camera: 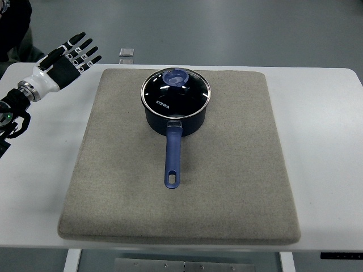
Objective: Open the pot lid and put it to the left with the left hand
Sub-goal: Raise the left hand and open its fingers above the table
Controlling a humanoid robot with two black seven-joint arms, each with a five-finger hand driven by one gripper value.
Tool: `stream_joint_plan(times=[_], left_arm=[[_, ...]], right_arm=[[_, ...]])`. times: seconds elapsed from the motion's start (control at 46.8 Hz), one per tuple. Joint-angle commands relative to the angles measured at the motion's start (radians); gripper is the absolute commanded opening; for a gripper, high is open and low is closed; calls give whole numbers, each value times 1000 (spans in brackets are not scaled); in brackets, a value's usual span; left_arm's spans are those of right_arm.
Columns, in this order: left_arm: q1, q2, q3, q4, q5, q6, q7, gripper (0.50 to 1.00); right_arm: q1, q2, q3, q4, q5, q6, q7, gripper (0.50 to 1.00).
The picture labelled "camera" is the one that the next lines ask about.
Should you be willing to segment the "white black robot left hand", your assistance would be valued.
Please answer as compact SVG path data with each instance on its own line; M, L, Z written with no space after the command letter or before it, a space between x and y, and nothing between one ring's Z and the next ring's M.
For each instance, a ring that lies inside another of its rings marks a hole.
M36 62L31 75L18 83L18 89L29 101L40 101L51 92L64 89L101 60L96 55L98 47L89 48L92 39L82 40L85 35L77 34L52 50Z

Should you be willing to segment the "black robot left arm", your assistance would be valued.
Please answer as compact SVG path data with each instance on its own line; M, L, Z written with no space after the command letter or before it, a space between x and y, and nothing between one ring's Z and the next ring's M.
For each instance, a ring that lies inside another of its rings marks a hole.
M11 146L7 140L17 138L28 129L30 105L28 97L18 88L13 88L1 99L1 157Z

